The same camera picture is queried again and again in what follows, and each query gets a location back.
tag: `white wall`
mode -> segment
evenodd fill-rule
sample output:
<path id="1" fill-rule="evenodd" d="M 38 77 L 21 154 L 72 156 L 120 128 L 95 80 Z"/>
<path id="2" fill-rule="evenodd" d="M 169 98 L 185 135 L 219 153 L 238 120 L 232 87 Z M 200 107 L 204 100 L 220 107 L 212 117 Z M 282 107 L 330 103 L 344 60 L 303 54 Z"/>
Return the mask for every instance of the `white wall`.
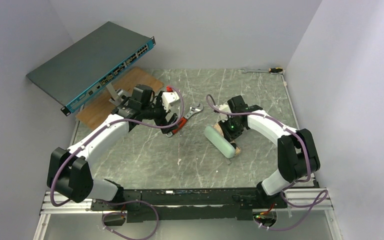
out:
<path id="1" fill-rule="evenodd" d="M 345 239 L 384 239 L 384 0 L 324 0 L 286 70 Z"/>
<path id="2" fill-rule="evenodd" d="M 74 41 L 107 21 L 156 46 L 151 68 L 286 67 L 321 0 L 50 0 Z"/>
<path id="3" fill-rule="evenodd" d="M 51 152 L 74 126 L 25 75 L 72 43 L 47 0 L 0 0 L 0 240 L 33 238 Z"/>

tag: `marble surface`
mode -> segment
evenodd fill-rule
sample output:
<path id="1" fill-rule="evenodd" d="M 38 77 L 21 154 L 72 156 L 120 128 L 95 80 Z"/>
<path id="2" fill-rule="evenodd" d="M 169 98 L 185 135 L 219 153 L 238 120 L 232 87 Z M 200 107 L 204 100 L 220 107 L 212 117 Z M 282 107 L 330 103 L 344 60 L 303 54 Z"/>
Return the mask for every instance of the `marble surface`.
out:
<path id="1" fill-rule="evenodd" d="M 127 189 L 254 187 L 277 169 L 276 146 L 256 131 L 245 131 L 236 140 L 242 153 L 231 159 L 231 165 L 203 132 L 219 120 L 205 101 L 207 94 L 212 94 L 218 105 L 242 95 L 248 105 L 260 105 L 271 116 L 296 128 L 280 75 L 243 74 L 239 69 L 146 71 L 165 85 L 180 89 L 185 114 L 192 103 L 204 104 L 204 110 L 170 138 L 159 129 L 136 126 L 91 167 L 94 178 L 110 179 Z M 80 123 L 75 142 L 90 132 Z"/>

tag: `wooden board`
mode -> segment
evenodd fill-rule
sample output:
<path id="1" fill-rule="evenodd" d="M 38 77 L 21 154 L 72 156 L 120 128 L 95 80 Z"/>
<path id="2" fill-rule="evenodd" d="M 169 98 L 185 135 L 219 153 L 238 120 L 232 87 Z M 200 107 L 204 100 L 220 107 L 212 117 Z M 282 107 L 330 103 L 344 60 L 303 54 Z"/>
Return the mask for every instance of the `wooden board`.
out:
<path id="1" fill-rule="evenodd" d="M 116 90 L 124 89 L 129 93 L 132 93 L 133 88 L 138 84 L 150 86 L 156 93 L 164 85 L 161 81 L 157 80 L 155 77 L 146 73 L 139 67 L 132 68 L 117 82 L 112 82 L 112 85 Z M 110 97 L 110 93 L 107 90 L 103 90 L 96 99 L 94 99 L 90 104 L 88 104 L 88 106 L 76 115 L 76 118 L 86 124 L 90 129 L 96 129 L 105 121 L 105 119 L 107 119 L 108 115 L 116 107 L 108 101 Z"/>

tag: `robotic arm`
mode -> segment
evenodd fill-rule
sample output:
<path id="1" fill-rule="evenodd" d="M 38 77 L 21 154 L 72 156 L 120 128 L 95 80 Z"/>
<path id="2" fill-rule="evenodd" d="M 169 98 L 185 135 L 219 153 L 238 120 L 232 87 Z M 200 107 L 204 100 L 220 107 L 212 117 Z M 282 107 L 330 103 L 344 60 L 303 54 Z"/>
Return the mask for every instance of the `robotic arm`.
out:
<path id="1" fill-rule="evenodd" d="M 167 90 L 169 91 L 161 91 L 155 95 L 151 87 L 137 85 L 132 95 L 122 96 L 123 102 L 87 137 L 68 149 L 60 147 L 55 149 L 50 157 L 47 186 L 51 188 L 61 165 L 74 154 L 56 180 L 55 191 L 76 203 L 86 198 L 114 203 L 124 202 L 123 187 L 107 179 L 93 179 L 90 166 L 118 139 L 138 125 L 135 122 L 120 120 L 132 119 L 140 122 L 144 119 L 154 120 L 157 126 L 173 124 L 178 118 L 177 114 L 174 113 L 169 121 L 166 120 L 166 116 L 180 97 L 170 88 Z M 166 134 L 175 128 L 176 126 L 161 128 L 161 131 Z"/>
<path id="2" fill-rule="evenodd" d="M 207 134 L 207 132 L 205 136 L 227 158 L 233 157 L 233 154 L 229 155 L 227 153 L 238 152 L 232 150 L 238 148 L 234 140 L 242 134 L 244 129 L 252 129 L 259 132 L 277 146 L 277 170 L 257 184 L 258 200 L 267 202 L 299 178 L 307 176 L 308 171 L 303 152 L 304 148 L 292 133 L 299 136 L 305 144 L 311 173 L 320 168 L 316 146 L 309 130 L 297 130 L 280 122 L 279 124 L 276 123 L 271 120 L 274 118 L 271 118 L 260 106 L 248 106 L 240 95 L 229 99 L 227 104 L 219 106 L 218 109 L 223 112 L 233 113 L 232 115 L 220 113 L 222 119 L 218 122 L 218 125 L 221 128 L 223 138 L 214 137 L 211 134 Z"/>

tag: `wrench handle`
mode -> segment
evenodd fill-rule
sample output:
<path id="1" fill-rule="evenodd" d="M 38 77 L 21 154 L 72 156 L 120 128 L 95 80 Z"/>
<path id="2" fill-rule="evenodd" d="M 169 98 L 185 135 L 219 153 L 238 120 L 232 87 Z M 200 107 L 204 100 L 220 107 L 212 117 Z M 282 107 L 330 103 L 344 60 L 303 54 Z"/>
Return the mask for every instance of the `wrench handle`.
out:
<path id="1" fill-rule="evenodd" d="M 171 131 L 173 133 L 173 135 L 176 134 L 180 129 L 182 129 L 187 121 L 188 121 L 188 119 L 186 119 L 184 116 L 182 116 L 180 121 L 177 124 L 177 128 L 174 129 L 173 131 Z"/>

